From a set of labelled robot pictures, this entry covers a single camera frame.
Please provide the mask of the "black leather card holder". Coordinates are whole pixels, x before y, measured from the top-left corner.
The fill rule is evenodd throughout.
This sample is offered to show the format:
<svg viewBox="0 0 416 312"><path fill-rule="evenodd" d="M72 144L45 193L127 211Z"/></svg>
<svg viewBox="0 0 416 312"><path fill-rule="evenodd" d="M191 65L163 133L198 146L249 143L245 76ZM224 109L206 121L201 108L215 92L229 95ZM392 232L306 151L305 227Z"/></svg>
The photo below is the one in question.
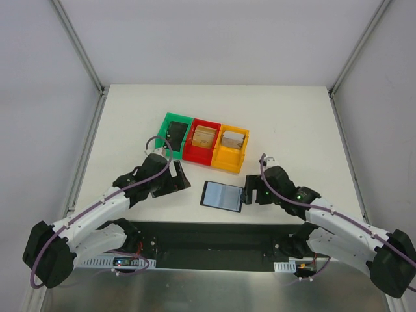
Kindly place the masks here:
<svg viewBox="0 0 416 312"><path fill-rule="evenodd" d="M240 213L242 209L242 192L242 187L205 181L200 205Z"/></svg>

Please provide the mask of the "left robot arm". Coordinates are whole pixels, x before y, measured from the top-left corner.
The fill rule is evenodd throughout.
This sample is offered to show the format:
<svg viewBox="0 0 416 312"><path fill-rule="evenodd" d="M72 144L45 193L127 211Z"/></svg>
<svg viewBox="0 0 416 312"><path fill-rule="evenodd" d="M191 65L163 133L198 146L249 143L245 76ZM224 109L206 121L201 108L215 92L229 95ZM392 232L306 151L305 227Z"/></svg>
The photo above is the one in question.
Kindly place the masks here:
<svg viewBox="0 0 416 312"><path fill-rule="evenodd" d="M114 252L138 259L143 251L139 230L118 215L148 197L157 198L190 187L179 160L159 148L142 165L118 177L95 203L52 224L31 229L23 262L31 269L32 288L54 288L95 256Z"/></svg>

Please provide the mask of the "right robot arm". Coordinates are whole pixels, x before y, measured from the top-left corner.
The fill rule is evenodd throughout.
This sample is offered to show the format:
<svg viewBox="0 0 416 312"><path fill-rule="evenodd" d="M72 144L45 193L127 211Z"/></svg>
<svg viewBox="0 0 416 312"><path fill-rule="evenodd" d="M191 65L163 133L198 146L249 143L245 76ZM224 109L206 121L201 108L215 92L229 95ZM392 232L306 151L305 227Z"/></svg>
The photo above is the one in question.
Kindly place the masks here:
<svg viewBox="0 0 416 312"><path fill-rule="evenodd" d="M243 203L275 204L304 222L279 243L282 254L297 259L311 253L332 257L364 273L393 298L411 289L415 247L408 234L345 215L318 192L295 185L273 157L262 155L259 164L259 174L246 176Z"/></svg>

